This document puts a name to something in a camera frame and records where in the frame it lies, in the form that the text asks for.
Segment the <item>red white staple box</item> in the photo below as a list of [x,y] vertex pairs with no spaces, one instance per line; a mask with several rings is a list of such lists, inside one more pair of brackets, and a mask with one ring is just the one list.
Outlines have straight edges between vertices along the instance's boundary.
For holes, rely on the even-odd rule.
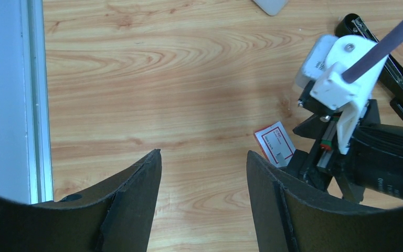
[[296,148],[281,122],[262,128],[254,133],[267,160],[276,167],[288,166]]

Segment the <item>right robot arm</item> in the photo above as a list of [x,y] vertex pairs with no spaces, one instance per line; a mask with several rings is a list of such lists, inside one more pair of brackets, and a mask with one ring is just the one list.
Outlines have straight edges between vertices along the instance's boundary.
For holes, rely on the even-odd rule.
[[310,152],[296,151],[285,172],[320,191],[335,179],[343,198],[354,203],[363,200],[365,189],[403,200],[403,127],[381,124],[377,101],[370,99],[342,154],[337,142],[341,117],[313,114],[295,127],[296,135],[314,144]]

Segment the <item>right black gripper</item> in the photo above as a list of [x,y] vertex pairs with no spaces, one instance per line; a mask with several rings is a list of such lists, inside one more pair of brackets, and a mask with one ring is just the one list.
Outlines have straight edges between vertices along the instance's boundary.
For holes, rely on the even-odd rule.
[[296,150],[283,171],[322,192],[335,179],[342,198],[358,204],[364,199],[365,189],[381,191],[380,152],[362,137],[363,130],[380,125],[377,101],[369,99],[363,105],[362,118],[356,121],[356,130],[345,144],[348,151],[341,153],[337,123],[343,117],[342,112],[329,109],[313,98],[314,85],[314,81],[309,81],[298,99],[298,105],[312,115],[298,124],[293,133],[315,142],[309,152]]

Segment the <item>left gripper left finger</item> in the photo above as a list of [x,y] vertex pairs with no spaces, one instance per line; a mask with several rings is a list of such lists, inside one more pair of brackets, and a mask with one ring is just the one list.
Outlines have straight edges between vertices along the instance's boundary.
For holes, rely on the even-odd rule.
[[57,202],[0,197],[0,251],[146,251],[161,175],[155,149]]

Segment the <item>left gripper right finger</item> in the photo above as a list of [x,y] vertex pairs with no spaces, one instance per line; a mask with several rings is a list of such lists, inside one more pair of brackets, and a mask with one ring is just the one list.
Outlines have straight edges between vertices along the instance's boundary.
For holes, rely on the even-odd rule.
[[381,209],[334,197],[247,154],[260,251],[403,251],[403,206]]

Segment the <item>black stapler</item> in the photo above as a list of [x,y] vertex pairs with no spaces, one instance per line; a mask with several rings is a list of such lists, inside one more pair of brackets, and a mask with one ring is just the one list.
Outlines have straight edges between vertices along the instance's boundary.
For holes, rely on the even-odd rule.
[[[358,35],[366,39],[378,42],[377,37],[369,30],[363,19],[354,13],[346,15],[335,28],[335,35]],[[403,67],[392,56],[387,57],[379,81],[392,93],[390,106],[403,120]]]

